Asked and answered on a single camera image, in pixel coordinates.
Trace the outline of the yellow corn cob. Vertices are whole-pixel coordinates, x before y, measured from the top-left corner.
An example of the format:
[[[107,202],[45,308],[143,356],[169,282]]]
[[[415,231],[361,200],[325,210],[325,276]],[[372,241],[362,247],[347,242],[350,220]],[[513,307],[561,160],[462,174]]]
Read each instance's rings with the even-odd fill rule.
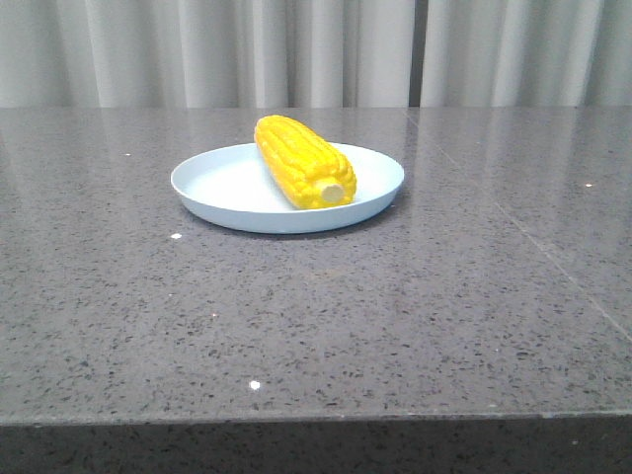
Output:
[[[260,118],[255,143],[276,185],[298,209],[350,204],[356,173],[347,156],[302,122],[280,115]]]

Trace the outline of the light blue round plate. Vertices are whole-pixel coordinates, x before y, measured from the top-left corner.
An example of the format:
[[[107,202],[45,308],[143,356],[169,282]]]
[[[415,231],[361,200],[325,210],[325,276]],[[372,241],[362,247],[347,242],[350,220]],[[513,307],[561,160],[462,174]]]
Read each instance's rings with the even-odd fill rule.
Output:
[[[282,194],[254,143],[203,152],[179,164],[171,184],[194,215],[236,230],[301,234],[365,221],[388,207],[405,180],[391,157],[361,146],[335,145],[351,161],[355,199],[345,206],[302,210]]]

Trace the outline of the white pleated curtain right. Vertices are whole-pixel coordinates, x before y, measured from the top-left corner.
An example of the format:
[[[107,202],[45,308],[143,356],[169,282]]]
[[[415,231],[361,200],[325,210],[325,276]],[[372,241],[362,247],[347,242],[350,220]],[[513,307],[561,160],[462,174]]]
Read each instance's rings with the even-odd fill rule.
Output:
[[[432,1],[424,107],[628,106],[628,1]]]

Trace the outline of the white pleated curtain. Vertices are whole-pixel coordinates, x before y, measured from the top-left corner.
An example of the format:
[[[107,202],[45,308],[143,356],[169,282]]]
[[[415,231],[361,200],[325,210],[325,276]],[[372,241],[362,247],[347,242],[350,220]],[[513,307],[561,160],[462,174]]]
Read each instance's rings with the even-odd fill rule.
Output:
[[[424,107],[628,106],[628,1],[432,1]]]
[[[5,1],[1,104],[404,107],[413,1]]]

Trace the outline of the white pleated curtain left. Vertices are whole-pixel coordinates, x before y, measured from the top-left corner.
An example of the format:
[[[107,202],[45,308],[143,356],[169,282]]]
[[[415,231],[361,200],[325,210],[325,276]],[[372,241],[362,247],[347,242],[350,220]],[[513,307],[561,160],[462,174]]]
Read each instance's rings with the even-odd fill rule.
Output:
[[[413,1],[5,1],[1,104],[404,107]]]

